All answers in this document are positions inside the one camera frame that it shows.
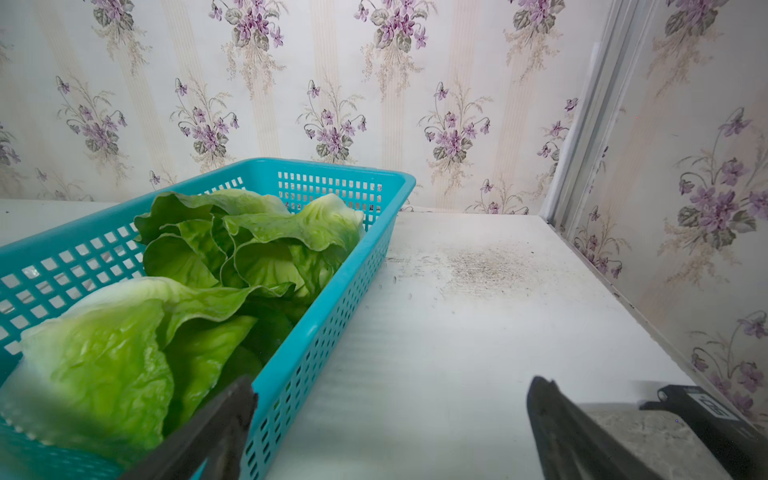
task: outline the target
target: lettuce leaf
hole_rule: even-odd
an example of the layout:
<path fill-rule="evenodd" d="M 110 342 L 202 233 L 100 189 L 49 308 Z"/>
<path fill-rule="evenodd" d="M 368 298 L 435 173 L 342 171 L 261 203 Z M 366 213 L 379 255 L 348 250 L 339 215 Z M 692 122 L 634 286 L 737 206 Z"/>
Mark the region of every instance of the lettuce leaf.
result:
<path fill-rule="evenodd" d="M 219 381 L 224 364 L 256 322 L 255 317 L 240 315 L 223 323 L 192 319 L 179 327 L 165 349 L 174 377 L 174 394 L 163 425 L 165 436 L 192 418 Z"/>
<path fill-rule="evenodd" d="M 193 289 L 167 278 L 115 283 L 22 332 L 0 413 L 43 443 L 130 465 L 163 439 L 174 394 L 165 349 L 188 320 L 230 318 L 256 289 Z"/>
<path fill-rule="evenodd" d="M 157 195 L 147 214 L 134 218 L 139 231 L 137 242 L 149 244 L 163 233 L 163 226 L 186 220 L 209 220 L 211 214 L 289 215 L 283 201 L 274 195 L 259 195 L 248 190 L 226 189 L 206 195 L 165 192 Z"/>

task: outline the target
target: blue plastic basket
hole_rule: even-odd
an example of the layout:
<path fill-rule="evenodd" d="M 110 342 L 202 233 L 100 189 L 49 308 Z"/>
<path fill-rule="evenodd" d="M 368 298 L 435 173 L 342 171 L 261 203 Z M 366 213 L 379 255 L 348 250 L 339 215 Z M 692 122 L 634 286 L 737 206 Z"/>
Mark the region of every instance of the blue plastic basket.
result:
<path fill-rule="evenodd" d="M 297 212 L 335 193 L 365 215 L 368 233 L 253 382 L 259 406 L 241 461 L 241 478 L 263 478 L 331 350 L 386 255 L 395 217 L 415 186 L 408 174 L 361 167 L 254 158 L 165 190 L 208 194 L 243 188 L 282 198 Z M 144 195 L 0 248 L 0 379 L 21 358 L 21 331 L 61 315 L 111 283 L 144 275 L 144 246 L 133 219 L 148 212 Z M 44 446 L 0 422 L 0 477 L 115 478 L 121 469 L 96 455 Z"/>

